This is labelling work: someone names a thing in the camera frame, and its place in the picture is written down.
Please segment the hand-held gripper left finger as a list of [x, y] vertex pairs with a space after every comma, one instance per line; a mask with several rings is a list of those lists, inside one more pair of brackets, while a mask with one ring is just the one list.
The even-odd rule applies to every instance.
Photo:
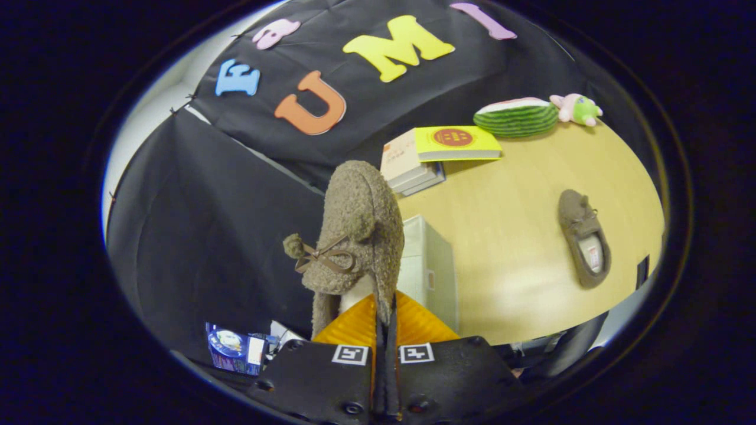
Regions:
[[376, 363], [375, 296], [333, 321], [315, 341], [288, 341], [248, 396], [306, 424], [369, 424]]

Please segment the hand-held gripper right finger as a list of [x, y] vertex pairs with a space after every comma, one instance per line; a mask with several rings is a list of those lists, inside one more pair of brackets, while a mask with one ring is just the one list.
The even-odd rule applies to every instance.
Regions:
[[524, 385], [486, 339], [456, 335], [402, 292], [395, 294], [395, 307], [390, 394], [399, 423], [481, 423], [524, 402]]

